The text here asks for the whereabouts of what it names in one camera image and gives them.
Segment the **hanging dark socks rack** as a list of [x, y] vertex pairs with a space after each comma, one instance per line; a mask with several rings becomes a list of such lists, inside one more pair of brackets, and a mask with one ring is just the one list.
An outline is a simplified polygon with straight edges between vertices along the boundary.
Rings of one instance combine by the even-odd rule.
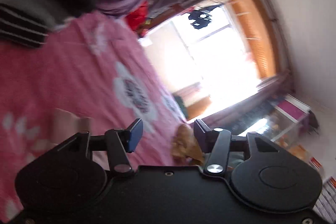
[[207, 27], [212, 22], [211, 11], [220, 7], [221, 5], [213, 5], [201, 8], [199, 10], [193, 10], [189, 13], [188, 19], [192, 20], [191, 25], [194, 29], [200, 30]]

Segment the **pink sweatshirt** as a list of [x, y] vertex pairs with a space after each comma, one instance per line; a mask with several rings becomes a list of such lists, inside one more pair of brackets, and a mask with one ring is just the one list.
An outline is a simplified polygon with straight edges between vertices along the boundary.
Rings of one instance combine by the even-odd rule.
[[97, 119], [78, 116], [72, 112], [55, 109], [52, 113], [50, 143], [51, 147], [59, 145], [78, 132], [89, 132], [92, 136], [103, 135], [107, 127]]

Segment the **pink floral bed blanket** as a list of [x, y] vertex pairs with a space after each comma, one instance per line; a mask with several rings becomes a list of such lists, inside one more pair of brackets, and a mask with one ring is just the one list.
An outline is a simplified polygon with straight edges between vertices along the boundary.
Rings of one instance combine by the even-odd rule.
[[173, 96], [122, 20], [93, 12], [50, 34], [39, 49], [1, 41], [1, 220], [22, 206], [18, 171], [69, 137], [53, 128], [64, 110], [91, 120], [91, 133], [139, 118], [143, 136], [130, 155], [138, 165], [173, 165], [171, 139], [184, 122]]

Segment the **small yellow brown garment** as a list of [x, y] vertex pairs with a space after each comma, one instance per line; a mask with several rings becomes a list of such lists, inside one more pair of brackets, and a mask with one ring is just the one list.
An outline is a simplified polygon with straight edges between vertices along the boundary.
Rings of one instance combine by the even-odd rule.
[[203, 165], [205, 157], [188, 124], [180, 124], [171, 142], [171, 156], [177, 163]]

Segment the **red garment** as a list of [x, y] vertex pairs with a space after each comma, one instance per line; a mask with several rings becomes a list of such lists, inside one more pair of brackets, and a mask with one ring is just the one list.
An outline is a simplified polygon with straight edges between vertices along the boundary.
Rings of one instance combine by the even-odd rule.
[[130, 12], [125, 20], [132, 31], [137, 31], [147, 19], [148, 2], [144, 1], [136, 10]]

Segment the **glass display cabinet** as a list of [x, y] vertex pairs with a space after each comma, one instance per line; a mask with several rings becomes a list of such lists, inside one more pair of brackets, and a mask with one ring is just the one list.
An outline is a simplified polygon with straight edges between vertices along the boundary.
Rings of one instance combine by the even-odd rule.
[[258, 119], [239, 136], [255, 132], [264, 135], [282, 148], [289, 149], [307, 130], [310, 110], [310, 106], [288, 94], [275, 104], [269, 114]]

